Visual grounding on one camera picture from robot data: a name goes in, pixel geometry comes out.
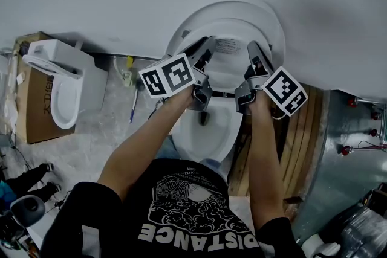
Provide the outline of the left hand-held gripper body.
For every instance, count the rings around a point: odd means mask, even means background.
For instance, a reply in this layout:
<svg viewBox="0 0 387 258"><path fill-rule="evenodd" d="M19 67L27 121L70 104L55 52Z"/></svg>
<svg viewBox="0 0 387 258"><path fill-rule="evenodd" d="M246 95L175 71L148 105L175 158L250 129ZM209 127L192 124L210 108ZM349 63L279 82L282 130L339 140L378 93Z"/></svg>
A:
<svg viewBox="0 0 387 258"><path fill-rule="evenodd" d="M168 56L139 71L151 98L169 98L192 86L193 102L189 109L205 111L211 98L209 76L193 67L185 54Z"/></svg>

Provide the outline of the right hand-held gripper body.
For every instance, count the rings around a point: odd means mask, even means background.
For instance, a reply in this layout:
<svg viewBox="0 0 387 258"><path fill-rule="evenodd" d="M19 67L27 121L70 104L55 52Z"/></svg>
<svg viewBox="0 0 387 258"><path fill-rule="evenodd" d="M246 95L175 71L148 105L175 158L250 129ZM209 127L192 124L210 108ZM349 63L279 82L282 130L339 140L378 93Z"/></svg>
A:
<svg viewBox="0 0 387 258"><path fill-rule="evenodd" d="M235 89L236 111L249 115L247 108L256 99L256 93L265 92L275 105L287 116L291 117L308 100L308 95L301 84L293 78L283 67L275 72L264 71L258 75L250 66L247 77Z"/></svg>

